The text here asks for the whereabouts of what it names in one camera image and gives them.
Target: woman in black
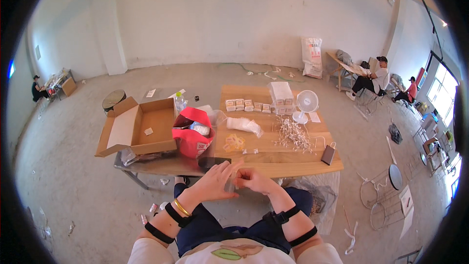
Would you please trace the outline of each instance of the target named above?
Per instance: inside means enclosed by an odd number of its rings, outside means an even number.
[[[32,88],[31,88],[32,100],[34,102],[37,102],[39,99],[41,99],[41,97],[49,98],[49,94],[47,93],[47,91],[44,90],[44,86],[39,87],[38,79],[39,79],[39,76],[35,75],[34,82],[32,83]]]

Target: black cap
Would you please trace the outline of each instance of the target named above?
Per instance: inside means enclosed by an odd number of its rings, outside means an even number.
[[[387,63],[387,58],[386,58],[385,56],[378,56],[376,59],[377,59],[378,61],[384,61],[384,62]]]

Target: pile of cotton swabs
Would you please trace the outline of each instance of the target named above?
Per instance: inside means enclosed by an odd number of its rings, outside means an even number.
[[[288,147],[288,143],[293,142],[293,150],[303,150],[303,153],[311,150],[311,143],[309,138],[306,136],[305,132],[300,128],[300,126],[288,118],[283,119],[282,117],[277,116],[280,120],[280,131],[278,141],[272,141],[275,145],[282,145]]]

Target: hand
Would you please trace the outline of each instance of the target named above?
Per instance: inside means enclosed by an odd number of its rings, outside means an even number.
[[[214,165],[188,190],[193,194],[194,199],[200,202],[239,197],[237,193],[225,192],[224,188],[228,178],[242,163],[240,161],[236,164],[230,164],[225,161],[219,165]]]
[[[254,168],[241,168],[236,174],[234,184],[238,187],[248,187],[254,192],[264,195],[271,195],[274,191],[281,187],[272,179],[259,173]]]

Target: plastic water bottle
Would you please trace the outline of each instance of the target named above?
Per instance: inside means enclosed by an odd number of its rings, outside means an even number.
[[[181,92],[176,93],[174,103],[176,104],[176,109],[178,112],[181,112],[187,106],[187,100],[184,99],[184,96],[182,96]]]

